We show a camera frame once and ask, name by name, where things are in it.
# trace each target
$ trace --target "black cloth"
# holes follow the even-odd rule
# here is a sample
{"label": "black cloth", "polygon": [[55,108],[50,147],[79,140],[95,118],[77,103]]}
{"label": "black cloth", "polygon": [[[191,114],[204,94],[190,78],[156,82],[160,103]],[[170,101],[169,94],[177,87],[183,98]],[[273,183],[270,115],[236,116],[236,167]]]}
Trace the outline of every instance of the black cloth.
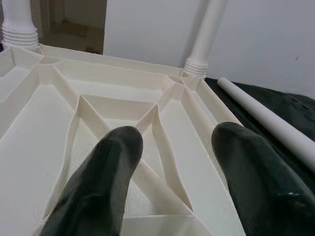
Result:
{"label": "black cloth", "polygon": [[117,236],[142,150],[136,128],[109,132],[71,176],[40,236]]}
{"label": "black cloth", "polygon": [[[217,84],[217,80],[206,78],[205,82],[243,126],[264,137],[276,153],[300,176],[304,183],[315,194],[315,174],[271,133],[269,133],[269,131],[257,120],[255,120],[255,118],[235,102],[223,89],[221,89]],[[314,100],[302,95],[282,93],[257,86],[240,83],[235,83],[235,85],[315,141]]]}
{"label": "black cloth", "polygon": [[246,235],[315,235],[315,195],[266,139],[224,122],[212,147]]}

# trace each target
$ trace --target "white plastic pipe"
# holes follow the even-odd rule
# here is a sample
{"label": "white plastic pipe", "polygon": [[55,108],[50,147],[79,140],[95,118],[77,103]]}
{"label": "white plastic pipe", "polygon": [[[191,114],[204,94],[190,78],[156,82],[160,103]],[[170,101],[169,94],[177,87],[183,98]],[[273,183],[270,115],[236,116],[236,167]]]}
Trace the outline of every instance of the white plastic pipe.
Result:
{"label": "white plastic pipe", "polygon": [[30,0],[2,0],[4,22],[2,24],[4,47],[38,46],[38,34],[32,22]]}
{"label": "white plastic pipe", "polygon": [[208,59],[216,38],[220,21],[228,0],[209,0],[191,55],[184,72],[190,76],[206,78]]}
{"label": "white plastic pipe", "polygon": [[315,143],[226,78],[218,85],[315,173]]}

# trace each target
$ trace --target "white wall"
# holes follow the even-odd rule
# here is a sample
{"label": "white wall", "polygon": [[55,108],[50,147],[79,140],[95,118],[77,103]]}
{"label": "white wall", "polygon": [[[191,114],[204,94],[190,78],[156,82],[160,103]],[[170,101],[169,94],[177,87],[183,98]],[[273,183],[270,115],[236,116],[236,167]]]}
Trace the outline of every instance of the white wall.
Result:
{"label": "white wall", "polygon": [[106,0],[64,0],[64,17],[77,24],[104,28]]}
{"label": "white wall", "polygon": [[[110,0],[104,54],[182,67],[206,1]],[[207,76],[315,98],[314,9],[314,0],[230,0]]]}

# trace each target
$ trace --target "floor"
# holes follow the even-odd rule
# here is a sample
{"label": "floor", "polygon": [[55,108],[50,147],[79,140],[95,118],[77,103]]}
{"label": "floor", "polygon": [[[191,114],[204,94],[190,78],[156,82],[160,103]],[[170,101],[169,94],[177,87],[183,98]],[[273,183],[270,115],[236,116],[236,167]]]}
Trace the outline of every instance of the floor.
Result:
{"label": "floor", "polygon": [[51,32],[40,38],[45,45],[103,54],[104,30],[63,20],[51,25]]}

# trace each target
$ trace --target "white cylindrical leg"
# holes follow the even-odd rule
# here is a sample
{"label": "white cylindrical leg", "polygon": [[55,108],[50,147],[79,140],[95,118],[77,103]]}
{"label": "white cylindrical leg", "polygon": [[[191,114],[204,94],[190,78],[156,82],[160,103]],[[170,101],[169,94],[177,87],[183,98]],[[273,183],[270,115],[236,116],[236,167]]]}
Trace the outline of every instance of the white cylindrical leg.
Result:
{"label": "white cylindrical leg", "polygon": [[2,0],[3,45],[32,48],[38,46],[38,34],[32,22],[30,0]]}
{"label": "white cylindrical leg", "polygon": [[315,173],[315,143],[226,78],[218,85]]}
{"label": "white cylindrical leg", "polygon": [[218,32],[228,0],[209,0],[191,55],[184,72],[190,76],[205,78],[211,47]]}

